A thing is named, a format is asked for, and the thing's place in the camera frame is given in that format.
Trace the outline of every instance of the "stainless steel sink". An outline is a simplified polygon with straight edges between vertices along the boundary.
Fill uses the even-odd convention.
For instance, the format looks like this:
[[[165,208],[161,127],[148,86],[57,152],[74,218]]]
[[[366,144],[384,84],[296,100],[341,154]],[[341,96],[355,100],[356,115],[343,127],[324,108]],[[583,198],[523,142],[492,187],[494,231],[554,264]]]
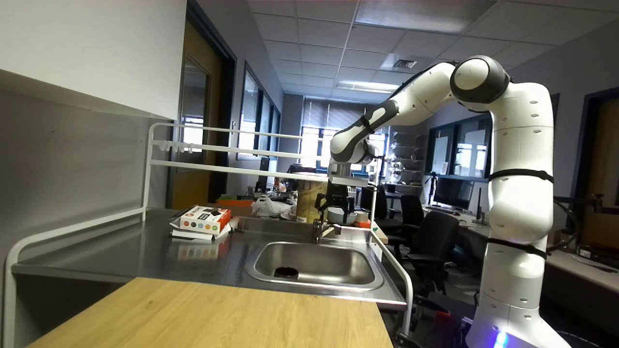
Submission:
[[[349,289],[372,289],[384,284],[376,258],[358,249],[271,241],[250,260],[250,274],[267,282]]]

